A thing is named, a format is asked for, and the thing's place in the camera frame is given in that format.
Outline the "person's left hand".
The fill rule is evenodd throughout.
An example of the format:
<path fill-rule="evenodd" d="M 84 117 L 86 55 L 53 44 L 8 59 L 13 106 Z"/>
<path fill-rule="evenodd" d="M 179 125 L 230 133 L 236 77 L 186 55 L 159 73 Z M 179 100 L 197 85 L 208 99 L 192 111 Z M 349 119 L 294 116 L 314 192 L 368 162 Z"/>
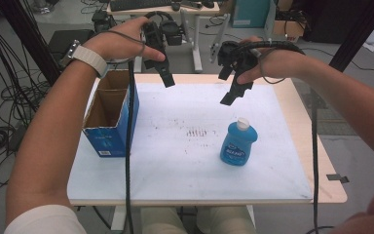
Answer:
<path fill-rule="evenodd" d="M 163 61 L 166 56 L 162 52 L 145 46 L 140 39 L 141 27 L 147 22 L 149 19 L 146 17 L 130 19 L 97 34 L 84 47 L 98 53 L 105 60 L 144 57 Z"/>

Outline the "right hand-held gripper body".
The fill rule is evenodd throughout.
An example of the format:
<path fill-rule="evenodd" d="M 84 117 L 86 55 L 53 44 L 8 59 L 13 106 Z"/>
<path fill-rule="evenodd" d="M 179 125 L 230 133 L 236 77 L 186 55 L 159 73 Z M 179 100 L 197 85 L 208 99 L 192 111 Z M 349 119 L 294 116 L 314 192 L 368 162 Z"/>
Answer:
<path fill-rule="evenodd" d="M 245 56 L 244 51 L 240 50 L 241 44 L 235 41 L 222 41 L 223 35 L 227 28 L 228 22 L 231 15 L 224 15 L 224 22 L 218 31 L 215 39 L 211 43 L 210 47 L 210 62 L 218 62 L 219 66 L 231 65 L 233 71 L 237 71 L 240 67 L 240 63 L 243 62 L 243 57 Z"/>

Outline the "person's right leg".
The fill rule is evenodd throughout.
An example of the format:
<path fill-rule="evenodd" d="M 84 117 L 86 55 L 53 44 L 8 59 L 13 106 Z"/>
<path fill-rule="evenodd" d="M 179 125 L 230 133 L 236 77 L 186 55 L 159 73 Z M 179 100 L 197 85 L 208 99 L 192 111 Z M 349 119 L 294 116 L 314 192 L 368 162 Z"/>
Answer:
<path fill-rule="evenodd" d="M 203 234 L 257 234 L 246 206 L 198 207 L 196 225 Z"/>

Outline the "black metal frame post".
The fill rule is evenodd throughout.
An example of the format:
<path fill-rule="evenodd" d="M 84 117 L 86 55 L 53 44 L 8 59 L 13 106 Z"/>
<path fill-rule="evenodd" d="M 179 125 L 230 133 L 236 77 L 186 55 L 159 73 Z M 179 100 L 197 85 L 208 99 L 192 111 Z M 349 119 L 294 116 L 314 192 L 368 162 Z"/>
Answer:
<path fill-rule="evenodd" d="M 371 0 L 341 44 L 329 65 L 343 72 L 374 30 L 374 0 Z"/>
<path fill-rule="evenodd" d="M 52 86 L 60 71 L 32 16 L 19 0 L 0 0 L 0 11 Z"/>

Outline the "blue bottle with white cap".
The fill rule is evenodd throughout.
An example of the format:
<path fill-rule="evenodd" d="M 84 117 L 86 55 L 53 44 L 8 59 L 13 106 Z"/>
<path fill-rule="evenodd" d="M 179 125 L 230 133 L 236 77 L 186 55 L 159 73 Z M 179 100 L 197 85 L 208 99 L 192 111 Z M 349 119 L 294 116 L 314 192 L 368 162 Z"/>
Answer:
<path fill-rule="evenodd" d="M 245 165 L 250 156 L 251 146 L 257 139 L 256 130 L 250 126 L 247 119 L 240 117 L 228 127 L 220 150 L 220 159 L 232 166 Z"/>

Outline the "person's right hand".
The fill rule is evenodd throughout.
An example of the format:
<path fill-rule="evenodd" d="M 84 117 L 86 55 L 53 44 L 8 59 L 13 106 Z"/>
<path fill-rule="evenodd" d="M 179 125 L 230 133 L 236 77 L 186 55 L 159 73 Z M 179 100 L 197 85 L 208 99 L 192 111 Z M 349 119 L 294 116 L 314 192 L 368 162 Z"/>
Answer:
<path fill-rule="evenodd" d="M 308 58 L 297 52 L 261 48 L 258 59 L 258 64 L 255 67 L 239 76 L 239 84 L 252 83 L 262 77 L 302 79 L 309 74 L 308 69 L 304 66 L 304 62 L 308 61 Z"/>

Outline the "white table leg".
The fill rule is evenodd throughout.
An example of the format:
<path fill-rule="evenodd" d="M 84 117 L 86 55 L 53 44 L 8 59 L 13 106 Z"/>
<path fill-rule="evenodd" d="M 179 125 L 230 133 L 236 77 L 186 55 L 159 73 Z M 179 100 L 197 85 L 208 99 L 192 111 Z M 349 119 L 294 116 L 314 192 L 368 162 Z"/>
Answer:
<path fill-rule="evenodd" d="M 113 213 L 111 230 L 124 231 L 127 219 L 127 212 L 125 206 L 116 206 Z"/>

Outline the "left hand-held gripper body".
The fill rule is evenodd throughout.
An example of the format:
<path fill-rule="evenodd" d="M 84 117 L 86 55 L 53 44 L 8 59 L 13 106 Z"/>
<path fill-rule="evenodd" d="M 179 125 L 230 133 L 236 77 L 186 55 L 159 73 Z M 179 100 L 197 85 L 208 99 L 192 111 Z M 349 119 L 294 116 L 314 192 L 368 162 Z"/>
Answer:
<path fill-rule="evenodd" d="M 166 12 L 154 11 L 147 13 L 145 17 L 148 19 L 159 16 L 162 20 L 159 24 L 150 21 L 142 26 L 145 45 L 163 53 L 166 45 L 180 46 L 184 39 L 190 41 L 186 11 L 180 10 L 179 14 L 181 17 L 181 24 L 178 24 L 175 19 Z"/>

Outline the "black computer case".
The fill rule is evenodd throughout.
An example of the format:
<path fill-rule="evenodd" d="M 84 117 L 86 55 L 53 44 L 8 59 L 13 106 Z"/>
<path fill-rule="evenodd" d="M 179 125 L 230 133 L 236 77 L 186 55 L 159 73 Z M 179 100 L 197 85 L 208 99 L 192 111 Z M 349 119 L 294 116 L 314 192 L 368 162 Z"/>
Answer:
<path fill-rule="evenodd" d="M 49 43 L 50 52 L 63 55 L 74 41 L 84 43 L 93 35 L 94 31 L 91 29 L 57 30 Z"/>

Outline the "wristwatch with white band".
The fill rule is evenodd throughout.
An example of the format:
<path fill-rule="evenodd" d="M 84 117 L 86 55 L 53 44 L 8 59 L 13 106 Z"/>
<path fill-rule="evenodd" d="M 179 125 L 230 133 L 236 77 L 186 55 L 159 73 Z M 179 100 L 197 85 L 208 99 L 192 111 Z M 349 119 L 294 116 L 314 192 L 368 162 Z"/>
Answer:
<path fill-rule="evenodd" d="M 59 64 L 66 67 L 75 59 L 92 67 L 96 71 L 98 78 L 103 78 L 108 72 L 109 65 L 105 59 L 96 52 L 82 46 L 78 40 L 72 42 Z"/>

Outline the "brown cardboard box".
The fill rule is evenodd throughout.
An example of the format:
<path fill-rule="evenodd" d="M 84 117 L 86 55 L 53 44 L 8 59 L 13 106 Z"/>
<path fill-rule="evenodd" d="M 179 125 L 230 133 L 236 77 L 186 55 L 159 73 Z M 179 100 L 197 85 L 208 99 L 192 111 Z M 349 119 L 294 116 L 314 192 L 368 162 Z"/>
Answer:
<path fill-rule="evenodd" d="M 273 34 L 287 37 L 299 37 L 304 34 L 306 24 L 294 20 L 275 20 Z"/>

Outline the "black tape strip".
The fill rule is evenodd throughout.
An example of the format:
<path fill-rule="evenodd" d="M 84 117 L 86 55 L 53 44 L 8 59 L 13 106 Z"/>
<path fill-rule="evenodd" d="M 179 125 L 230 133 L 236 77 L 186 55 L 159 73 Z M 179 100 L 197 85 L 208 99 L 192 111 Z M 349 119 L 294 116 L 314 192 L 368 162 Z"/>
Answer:
<path fill-rule="evenodd" d="M 326 177 L 330 181 L 337 180 L 337 181 L 340 181 L 342 184 L 350 182 L 347 176 L 341 176 L 339 174 L 326 175 Z"/>

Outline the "teal box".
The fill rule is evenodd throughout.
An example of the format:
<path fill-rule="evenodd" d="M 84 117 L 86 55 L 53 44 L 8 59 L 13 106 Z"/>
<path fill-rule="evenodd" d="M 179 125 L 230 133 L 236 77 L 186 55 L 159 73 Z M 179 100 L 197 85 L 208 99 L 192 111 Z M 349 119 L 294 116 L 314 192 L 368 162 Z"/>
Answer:
<path fill-rule="evenodd" d="M 270 0 L 235 0 L 232 26 L 234 28 L 261 28 L 270 9 Z"/>

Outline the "metal tread base plate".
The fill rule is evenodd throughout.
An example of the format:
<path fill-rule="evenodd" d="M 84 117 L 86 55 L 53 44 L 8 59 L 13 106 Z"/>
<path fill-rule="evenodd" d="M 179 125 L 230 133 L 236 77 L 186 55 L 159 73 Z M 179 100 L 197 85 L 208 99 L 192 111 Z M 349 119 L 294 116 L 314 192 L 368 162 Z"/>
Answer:
<path fill-rule="evenodd" d="M 292 80 L 308 115 L 312 116 L 312 104 L 315 105 L 316 122 L 319 135 L 327 136 L 355 136 L 356 132 L 347 121 L 322 97 L 313 97 L 312 89 L 301 81 Z"/>

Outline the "person's left leg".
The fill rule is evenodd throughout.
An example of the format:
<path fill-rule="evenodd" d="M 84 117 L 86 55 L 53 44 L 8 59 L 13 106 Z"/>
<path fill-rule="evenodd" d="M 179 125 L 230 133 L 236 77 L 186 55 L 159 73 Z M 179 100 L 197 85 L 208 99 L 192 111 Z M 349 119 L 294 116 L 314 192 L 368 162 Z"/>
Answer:
<path fill-rule="evenodd" d="M 142 208 L 140 215 L 142 234 L 187 234 L 176 208 Z"/>

